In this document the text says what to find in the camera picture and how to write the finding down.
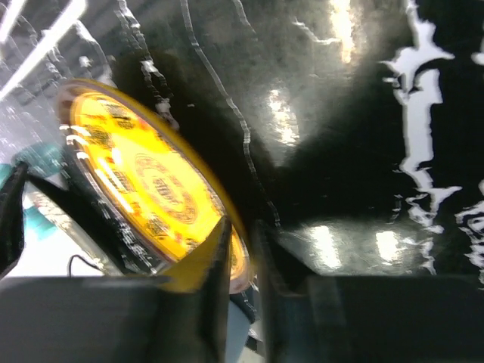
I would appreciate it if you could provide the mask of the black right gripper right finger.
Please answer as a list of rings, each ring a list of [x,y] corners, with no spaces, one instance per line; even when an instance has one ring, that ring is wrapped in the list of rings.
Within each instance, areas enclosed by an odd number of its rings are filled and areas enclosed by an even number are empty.
[[[269,362],[481,362],[483,293],[461,276],[317,275],[255,227]]]

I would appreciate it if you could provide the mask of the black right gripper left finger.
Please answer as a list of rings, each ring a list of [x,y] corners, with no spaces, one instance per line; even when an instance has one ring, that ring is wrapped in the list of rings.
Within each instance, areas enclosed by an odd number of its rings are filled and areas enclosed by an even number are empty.
[[[222,218],[152,278],[9,278],[1,284],[3,362],[222,362],[229,237]]]

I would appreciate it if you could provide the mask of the yellow patterned plate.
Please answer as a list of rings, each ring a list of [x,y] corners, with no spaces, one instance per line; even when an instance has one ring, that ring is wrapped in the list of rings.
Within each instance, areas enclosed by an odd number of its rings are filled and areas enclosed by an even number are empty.
[[[129,270],[155,275],[231,222],[230,291],[253,277],[247,232],[216,175],[161,116],[119,90],[73,79],[58,94],[71,185],[127,248]]]

